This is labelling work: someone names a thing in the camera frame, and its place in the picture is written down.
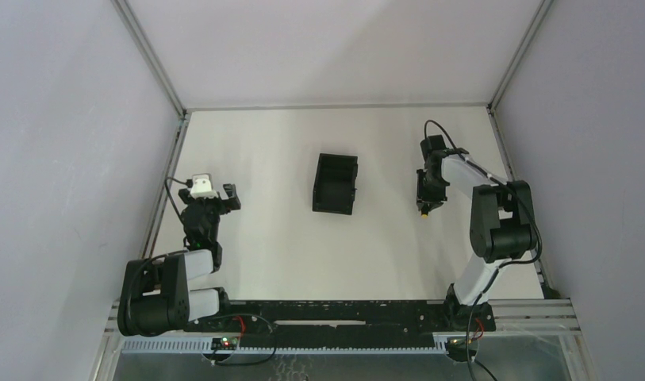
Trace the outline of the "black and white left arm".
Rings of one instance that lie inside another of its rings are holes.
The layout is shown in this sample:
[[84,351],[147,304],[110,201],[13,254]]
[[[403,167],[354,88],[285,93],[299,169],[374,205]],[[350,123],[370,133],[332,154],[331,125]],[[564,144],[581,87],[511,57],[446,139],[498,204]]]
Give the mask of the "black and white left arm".
[[188,181],[178,192],[184,207],[173,208],[184,233],[182,249],[127,263],[117,311],[122,335],[159,336],[221,311],[227,300],[222,287],[192,291],[189,283],[221,268],[221,217],[241,207],[236,186],[223,189],[221,197],[208,179]]

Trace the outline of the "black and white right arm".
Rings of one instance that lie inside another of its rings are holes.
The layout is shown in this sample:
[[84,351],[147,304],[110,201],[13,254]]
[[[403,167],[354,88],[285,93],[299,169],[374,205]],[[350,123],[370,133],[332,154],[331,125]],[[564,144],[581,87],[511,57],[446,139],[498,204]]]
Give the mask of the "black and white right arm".
[[426,148],[417,171],[416,205],[421,216],[447,201],[454,187],[471,201],[470,246],[473,256],[447,292],[452,317],[474,314],[504,268],[525,264],[524,254],[540,243],[532,192],[523,181],[506,182],[475,163],[461,148]]

